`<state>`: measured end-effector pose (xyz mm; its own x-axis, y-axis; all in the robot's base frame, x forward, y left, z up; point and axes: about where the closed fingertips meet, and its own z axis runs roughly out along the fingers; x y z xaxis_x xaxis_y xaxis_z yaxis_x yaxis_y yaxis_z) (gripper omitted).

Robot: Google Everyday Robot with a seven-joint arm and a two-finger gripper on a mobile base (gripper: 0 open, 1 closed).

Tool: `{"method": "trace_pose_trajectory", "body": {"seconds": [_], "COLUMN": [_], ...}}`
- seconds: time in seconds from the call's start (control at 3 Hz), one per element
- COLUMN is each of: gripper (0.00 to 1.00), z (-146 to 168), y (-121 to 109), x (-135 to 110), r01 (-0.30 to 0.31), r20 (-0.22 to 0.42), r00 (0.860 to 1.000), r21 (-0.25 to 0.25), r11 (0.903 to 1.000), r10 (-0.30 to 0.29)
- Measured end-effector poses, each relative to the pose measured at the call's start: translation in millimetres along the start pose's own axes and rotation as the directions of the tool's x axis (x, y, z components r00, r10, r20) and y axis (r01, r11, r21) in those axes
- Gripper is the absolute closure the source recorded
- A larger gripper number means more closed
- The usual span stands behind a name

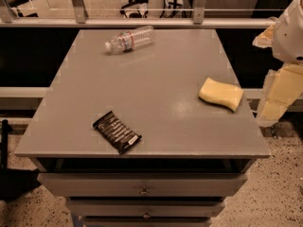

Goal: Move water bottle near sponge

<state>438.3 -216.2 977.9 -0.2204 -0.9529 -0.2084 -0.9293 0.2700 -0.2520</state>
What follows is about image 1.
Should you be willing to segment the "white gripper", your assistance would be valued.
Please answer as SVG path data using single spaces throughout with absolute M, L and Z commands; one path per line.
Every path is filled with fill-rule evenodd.
M 293 0 L 252 42 L 259 48 L 272 47 L 273 56 L 284 63 L 265 77 L 256 120 L 260 127 L 273 126 L 303 94 L 303 0 Z

